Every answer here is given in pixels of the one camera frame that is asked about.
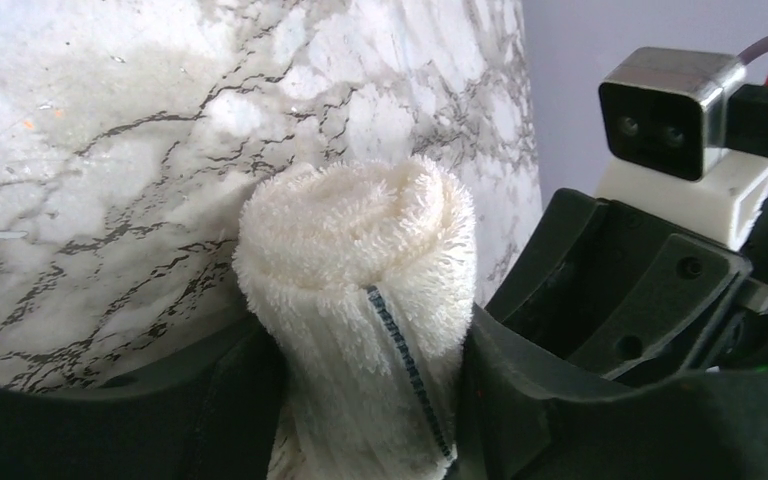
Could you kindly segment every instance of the towel stripe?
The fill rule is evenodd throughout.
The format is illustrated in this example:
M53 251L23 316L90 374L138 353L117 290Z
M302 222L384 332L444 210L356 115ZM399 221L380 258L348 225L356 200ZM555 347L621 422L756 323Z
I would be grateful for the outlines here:
M387 310L387 305L384 303L384 298L381 297L381 292L375 285L366 288L367 297L369 298L372 306L375 307L375 312L378 314L378 318L384 323L384 327L387 332L390 333L390 338L393 339L393 343L396 344L396 349L402 355L402 363L404 363L405 370L410 377L411 386L413 387L413 393L419 400L419 404L422 406L422 412L425 414L425 419L428 421L428 425L431 427L431 433L434 435L434 441L437 442L437 447L446 457L449 462L453 461L452 450L446 444L446 440L443 437L443 430L440 428L440 421L437 419L437 415L434 413L434 408L431 406L431 400L428 398L428 391L425 389L425 383L422 381L422 377L419 374L419 369L416 367L416 361L408 349L408 344L405 341L405 337L399 330L399 326L396 325L393 320L393 315Z

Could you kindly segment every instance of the black connector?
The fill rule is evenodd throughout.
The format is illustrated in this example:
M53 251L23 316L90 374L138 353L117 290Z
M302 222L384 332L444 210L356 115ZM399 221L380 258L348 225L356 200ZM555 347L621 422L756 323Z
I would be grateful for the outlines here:
M746 84L728 100L726 148L768 158L768 86Z

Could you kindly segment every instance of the white towel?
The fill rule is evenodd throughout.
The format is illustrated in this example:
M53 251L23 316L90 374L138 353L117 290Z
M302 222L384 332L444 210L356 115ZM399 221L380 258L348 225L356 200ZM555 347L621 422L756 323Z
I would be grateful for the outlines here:
M467 190L423 157L296 165L257 188L234 269L290 370L270 478L445 476L474 230Z

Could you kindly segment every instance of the towel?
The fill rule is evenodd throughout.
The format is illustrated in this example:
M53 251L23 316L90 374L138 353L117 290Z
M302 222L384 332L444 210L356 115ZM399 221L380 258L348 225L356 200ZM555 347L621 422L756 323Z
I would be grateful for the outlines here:
M442 479L475 295L459 180L420 156L294 165L243 206L233 265L289 369L270 478Z

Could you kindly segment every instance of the marble table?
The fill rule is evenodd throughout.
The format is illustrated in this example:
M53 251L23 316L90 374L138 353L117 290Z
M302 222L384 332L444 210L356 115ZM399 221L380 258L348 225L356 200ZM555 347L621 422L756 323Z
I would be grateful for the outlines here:
M1 0L0 386L91 386L233 321L240 206L293 162L453 169L486 302L541 211L520 10Z

